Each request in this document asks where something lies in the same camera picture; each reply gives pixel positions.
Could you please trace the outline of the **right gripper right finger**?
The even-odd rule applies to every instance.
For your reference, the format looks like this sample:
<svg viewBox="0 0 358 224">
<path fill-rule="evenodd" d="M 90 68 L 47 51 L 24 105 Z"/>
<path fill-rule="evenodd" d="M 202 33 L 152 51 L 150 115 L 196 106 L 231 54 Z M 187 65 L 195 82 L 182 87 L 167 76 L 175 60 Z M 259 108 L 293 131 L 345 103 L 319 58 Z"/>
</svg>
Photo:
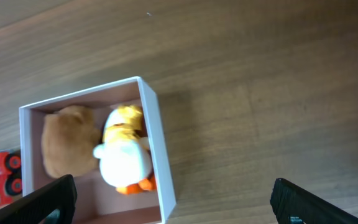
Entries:
<svg viewBox="0 0 358 224">
<path fill-rule="evenodd" d="M 284 178 L 275 180 L 270 204 L 279 224 L 358 224 L 358 218 Z"/>
</svg>

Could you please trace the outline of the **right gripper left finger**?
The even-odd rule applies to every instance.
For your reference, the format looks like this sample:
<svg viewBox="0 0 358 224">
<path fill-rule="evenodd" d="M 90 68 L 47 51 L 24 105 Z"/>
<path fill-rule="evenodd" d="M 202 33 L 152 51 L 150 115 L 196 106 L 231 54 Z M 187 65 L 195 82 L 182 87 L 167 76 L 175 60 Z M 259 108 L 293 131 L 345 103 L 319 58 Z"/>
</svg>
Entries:
<svg viewBox="0 0 358 224">
<path fill-rule="evenodd" d="M 64 175 L 0 209 L 0 224 L 67 223 L 75 214 L 77 191 L 72 175 Z"/>
</svg>

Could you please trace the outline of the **white yellow plush duck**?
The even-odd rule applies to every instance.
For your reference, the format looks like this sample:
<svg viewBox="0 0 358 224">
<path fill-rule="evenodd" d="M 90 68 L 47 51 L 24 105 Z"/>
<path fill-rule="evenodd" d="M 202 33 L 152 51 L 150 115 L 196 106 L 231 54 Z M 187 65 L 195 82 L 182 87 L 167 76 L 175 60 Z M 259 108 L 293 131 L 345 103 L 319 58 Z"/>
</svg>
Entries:
<svg viewBox="0 0 358 224">
<path fill-rule="evenodd" d="M 123 195 L 157 189 L 149 139 L 139 135 L 143 117 L 140 106 L 118 106 L 106 120 L 102 143 L 93 149 L 102 178 Z"/>
</svg>

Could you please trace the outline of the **red toy fire truck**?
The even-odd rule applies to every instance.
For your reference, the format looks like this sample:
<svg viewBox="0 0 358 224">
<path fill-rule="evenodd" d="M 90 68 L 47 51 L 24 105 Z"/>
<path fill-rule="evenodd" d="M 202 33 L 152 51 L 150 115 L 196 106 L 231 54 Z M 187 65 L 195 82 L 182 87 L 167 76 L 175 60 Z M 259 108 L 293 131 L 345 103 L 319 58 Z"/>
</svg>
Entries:
<svg viewBox="0 0 358 224">
<path fill-rule="evenodd" d="M 0 151 L 0 207 L 22 193 L 20 150 Z"/>
</svg>

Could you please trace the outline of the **brown plush bear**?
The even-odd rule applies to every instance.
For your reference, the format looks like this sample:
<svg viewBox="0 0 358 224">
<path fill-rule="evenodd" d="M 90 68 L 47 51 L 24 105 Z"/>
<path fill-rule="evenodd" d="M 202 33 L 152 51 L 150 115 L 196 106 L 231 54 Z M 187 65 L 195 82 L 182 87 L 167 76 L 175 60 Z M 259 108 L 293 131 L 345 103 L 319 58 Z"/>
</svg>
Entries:
<svg viewBox="0 0 358 224">
<path fill-rule="evenodd" d="M 93 110 L 72 105 L 47 114 L 42 131 L 42 157 L 48 176 L 86 175 L 95 170 L 98 160 L 93 149 L 101 131 L 96 127 Z"/>
</svg>

